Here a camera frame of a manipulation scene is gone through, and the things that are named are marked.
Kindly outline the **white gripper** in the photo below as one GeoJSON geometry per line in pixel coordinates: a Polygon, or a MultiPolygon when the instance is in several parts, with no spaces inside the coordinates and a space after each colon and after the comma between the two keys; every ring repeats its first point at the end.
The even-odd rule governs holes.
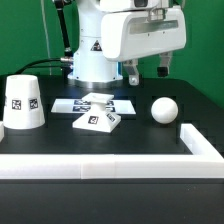
{"type": "Polygon", "coordinates": [[[185,44],[185,19],[179,7],[169,8],[162,20],[150,20],[147,11],[137,11],[106,14],[101,22],[103,55],[111,61],[125,61],[132,86],[139,84],[138,58],[161,53],[157,75],[166,77],[173,56],[169,51],[185,44]]]}

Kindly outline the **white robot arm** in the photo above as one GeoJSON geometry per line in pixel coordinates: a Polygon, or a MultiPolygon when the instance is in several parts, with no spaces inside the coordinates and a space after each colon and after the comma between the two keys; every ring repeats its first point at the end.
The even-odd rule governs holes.
{"type": "Polygon", "coordinates": [[[139,84],[140,58],[158,55],[157,74],[169,74],[172,54],[186,44],[183,6],[173,0],[77,0],[79,47],[70,83],[107,88],[129,76],[139,84]]]}

